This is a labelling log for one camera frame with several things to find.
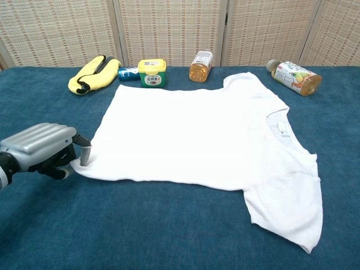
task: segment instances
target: bottle cap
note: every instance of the bottle cap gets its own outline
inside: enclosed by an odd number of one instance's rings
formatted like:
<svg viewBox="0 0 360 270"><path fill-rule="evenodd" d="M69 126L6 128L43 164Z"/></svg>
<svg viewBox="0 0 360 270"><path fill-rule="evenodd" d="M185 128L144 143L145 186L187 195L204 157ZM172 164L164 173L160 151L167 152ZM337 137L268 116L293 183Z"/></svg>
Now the bottle cap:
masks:
<svg viewBox="0 0 360 270"><path fill-rule="evenodd" d="M266 69L271 72L272 66L273 66L273 64L276 63L276 62L277 62L277 60L271 59L271 60L266 64Z"/></svg>

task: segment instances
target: t-shirt sleeve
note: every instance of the t-shirt sleeve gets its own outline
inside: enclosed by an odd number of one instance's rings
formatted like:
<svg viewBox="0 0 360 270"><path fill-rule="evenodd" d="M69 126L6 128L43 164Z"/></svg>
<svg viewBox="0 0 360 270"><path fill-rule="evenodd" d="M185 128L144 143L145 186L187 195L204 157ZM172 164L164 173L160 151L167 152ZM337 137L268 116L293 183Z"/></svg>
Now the t-shirt sleeve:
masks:
<svg viewBox="0 0 360 270"><path fill-rule="evenodd" d="M308 254L322 230L320 179L304 173L244 190L251 222L301 246Z"/></svg>

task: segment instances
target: lying bottle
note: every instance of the lying bottle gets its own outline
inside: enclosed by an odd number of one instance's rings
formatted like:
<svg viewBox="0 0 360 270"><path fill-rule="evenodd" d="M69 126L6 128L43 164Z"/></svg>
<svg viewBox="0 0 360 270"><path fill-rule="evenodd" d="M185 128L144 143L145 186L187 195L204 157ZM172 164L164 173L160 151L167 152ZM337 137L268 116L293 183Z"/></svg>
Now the lying bottle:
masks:
<svg viewBox="0 0 360 270"><path fill-rule="evenodd" d="M303 96L314 94L321 83L322 77L292 62L270 60L266 69L271 77Z"/></svg>
<svg viewBox="0 0 360 270"><path fill-rule="evenodd" d="M203 83L208 78L213 63L213 53L199 51L189 69L189 78L194 82Z"/></svg>

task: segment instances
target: white t-shirt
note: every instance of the white t-shirt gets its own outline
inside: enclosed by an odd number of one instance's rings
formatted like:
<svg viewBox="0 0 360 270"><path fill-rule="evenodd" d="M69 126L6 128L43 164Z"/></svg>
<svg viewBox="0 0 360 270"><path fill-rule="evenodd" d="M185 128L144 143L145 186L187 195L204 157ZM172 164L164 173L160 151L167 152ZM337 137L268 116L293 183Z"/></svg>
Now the white t-shirt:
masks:
<svg viewBox="0 0 360 270"><path fill-rule="evenodd" d="M86 177L171 181L243 190L251 222L310 253L320 239L317 155L304 149L289 107L251 73L216 90L120 85L91 141Z"/></svg>

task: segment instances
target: blue container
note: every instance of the blue container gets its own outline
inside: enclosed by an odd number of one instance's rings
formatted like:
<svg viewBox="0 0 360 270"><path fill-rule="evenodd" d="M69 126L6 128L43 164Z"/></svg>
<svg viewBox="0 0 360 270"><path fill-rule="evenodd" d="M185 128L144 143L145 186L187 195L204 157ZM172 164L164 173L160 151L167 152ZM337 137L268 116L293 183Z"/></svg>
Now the blue container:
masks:
<svg viewBox="0 0 360 270"><path fill-rule="evenodd" d="M118 69L119 80L140 80L140 73L137 67L121 67Z"/></svg>

